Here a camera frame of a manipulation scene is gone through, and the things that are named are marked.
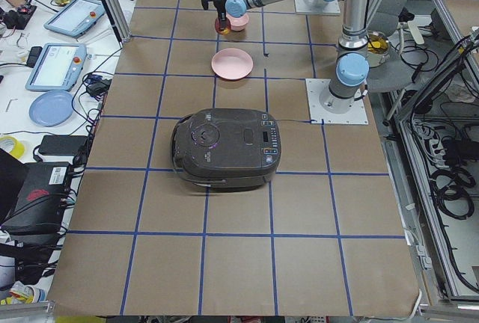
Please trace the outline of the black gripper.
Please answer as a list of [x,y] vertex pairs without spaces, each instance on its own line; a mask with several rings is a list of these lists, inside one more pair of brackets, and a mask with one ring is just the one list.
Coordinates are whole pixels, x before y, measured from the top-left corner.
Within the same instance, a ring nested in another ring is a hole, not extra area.
[[217,31],[228,31],[228,18],[226,16],[226,1],[227,0],[213,0],[213,4],[218,14]]

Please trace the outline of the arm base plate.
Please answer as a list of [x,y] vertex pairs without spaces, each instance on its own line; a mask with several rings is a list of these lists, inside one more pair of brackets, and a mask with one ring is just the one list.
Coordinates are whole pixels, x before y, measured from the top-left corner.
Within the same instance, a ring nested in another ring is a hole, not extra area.
[[339,16],[341,13],[338,0],[294,0],[295,8],[298,14],[321,15],[321,16]]
[[364,97],[358,88],[349,99],[339,99],[329,90],[330,79],[306,79],[310,121],[325,125],[367,125]]

